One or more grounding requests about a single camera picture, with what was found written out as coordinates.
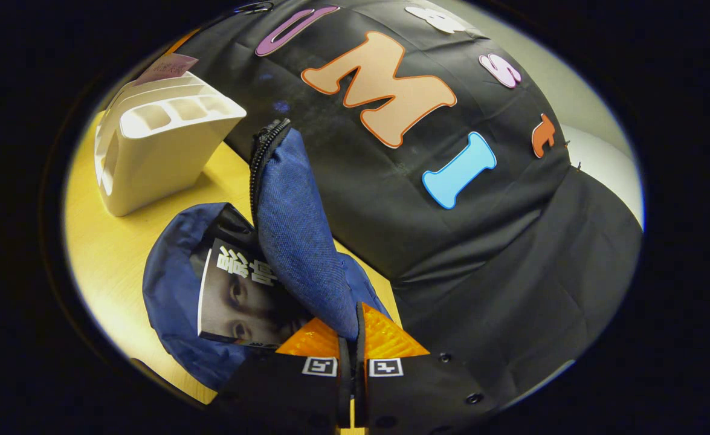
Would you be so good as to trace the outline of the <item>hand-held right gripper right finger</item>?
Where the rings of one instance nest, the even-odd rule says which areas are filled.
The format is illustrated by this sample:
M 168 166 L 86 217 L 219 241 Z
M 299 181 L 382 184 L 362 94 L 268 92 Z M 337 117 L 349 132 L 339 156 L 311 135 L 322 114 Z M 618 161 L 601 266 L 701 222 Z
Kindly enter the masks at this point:
M 355 427 L 365 434 L 462 434 L 495 414 L 495 399 L 450 353 L 368 358 L 358 303 Z

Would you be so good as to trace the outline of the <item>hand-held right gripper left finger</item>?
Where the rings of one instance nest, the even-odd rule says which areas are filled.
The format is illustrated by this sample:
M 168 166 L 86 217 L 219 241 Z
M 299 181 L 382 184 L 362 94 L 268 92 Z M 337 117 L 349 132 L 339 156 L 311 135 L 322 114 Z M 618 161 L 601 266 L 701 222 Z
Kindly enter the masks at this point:
M 274 350 L 254 353 L 212 410 L 238 434 L 340 434 L 351 428 L 349 342 L 313 319 Z

